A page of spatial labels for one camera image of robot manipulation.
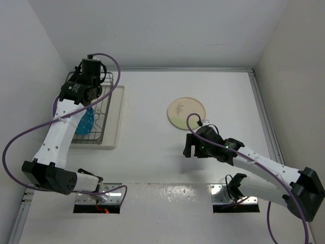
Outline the teal dotted plate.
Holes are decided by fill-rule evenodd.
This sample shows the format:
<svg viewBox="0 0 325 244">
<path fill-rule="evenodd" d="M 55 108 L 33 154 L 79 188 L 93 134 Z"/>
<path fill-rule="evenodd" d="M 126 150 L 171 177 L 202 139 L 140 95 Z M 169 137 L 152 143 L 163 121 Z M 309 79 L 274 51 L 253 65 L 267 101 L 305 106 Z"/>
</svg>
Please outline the teal dotted plate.
<svg viewBox="0 0 325 244">
<path fill-rule="evenodd" d="M 88 135 L 93 128 L 93 124 L 94 124 L 94 109 L 90 107 L 86 110 L 85 114 L 79 121 L 75 133 L 77 135 L 82 135 L 82 136 Z"/>
</svg>

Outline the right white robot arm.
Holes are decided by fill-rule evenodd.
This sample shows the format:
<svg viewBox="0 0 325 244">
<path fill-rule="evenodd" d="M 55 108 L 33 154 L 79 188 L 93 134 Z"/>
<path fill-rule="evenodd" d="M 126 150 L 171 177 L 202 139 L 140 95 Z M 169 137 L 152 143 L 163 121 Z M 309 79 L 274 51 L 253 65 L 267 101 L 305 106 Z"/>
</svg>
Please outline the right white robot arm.
<svg viewBox="0 0 325 244">
<path fill-rule="evenodd" d="M 223 139 L 212 127 L 186 135 L 183 155 L 214 158 L 241 168 L 226 184 L 225 199 L 262 198 L 287 208 L 294 216 L 312 222 L 324 201 L 324 187 L 315 170 L 290 168 L 259 155 L 234 138 Z"/>
</svg>

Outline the cream plate with plant motif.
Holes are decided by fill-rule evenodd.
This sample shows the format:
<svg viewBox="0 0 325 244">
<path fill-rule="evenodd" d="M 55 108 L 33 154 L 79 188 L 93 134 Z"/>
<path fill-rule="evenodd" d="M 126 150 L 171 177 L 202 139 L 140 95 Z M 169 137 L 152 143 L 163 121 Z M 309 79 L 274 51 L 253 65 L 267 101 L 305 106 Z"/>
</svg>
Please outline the cream plate with plant motif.
<svg viewBox="0 0 325 244">
<path fill-rule="evenodd" d="M 191 97 L 178 98 L 167 109 L 169 121 L 173 126 L 181 130 L 188 130 L 186 120 L 192 113 L 197 113 L 201 119 L 206 117 L 204 105 L 199 100 Z"/>
</svg>

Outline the purple plate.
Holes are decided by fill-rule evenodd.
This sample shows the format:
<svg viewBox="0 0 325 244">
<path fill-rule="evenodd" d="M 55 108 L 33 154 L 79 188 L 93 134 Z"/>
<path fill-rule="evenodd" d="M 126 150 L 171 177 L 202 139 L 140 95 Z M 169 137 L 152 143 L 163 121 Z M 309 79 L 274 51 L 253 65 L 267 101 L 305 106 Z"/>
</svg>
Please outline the purple plate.
<svg viewBox="0 0 325 244">
<path fill-rule="evenodd" d="M 56 113 L 56 110 L 57 110 L 57 102 L 59 100 L 59 97 L 56 97 L 54 102 L 53 102 L 53 106 L 52 106 L 52 116 L 53 118 L 55 118 L 55 113 Z"/>
</svg>

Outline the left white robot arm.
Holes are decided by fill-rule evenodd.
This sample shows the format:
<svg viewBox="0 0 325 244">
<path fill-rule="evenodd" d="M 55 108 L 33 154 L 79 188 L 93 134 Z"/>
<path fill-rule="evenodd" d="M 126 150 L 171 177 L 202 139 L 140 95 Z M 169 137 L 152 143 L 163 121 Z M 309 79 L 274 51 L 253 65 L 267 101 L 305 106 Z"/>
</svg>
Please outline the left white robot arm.
<svg viewBox="0 0 325 244">
<path fill-rule="evenodd" d="M 90 173 L 65 169 L 76 128 L 86 106 L 102 94 L 100 60 L 84 58 L 71 78 L 61 87 L 53 123 L 31 162 L 22 171 L 40 189 L 68 195 L 71 192 L 96 192 L 101 178 Z"/>
</svg>

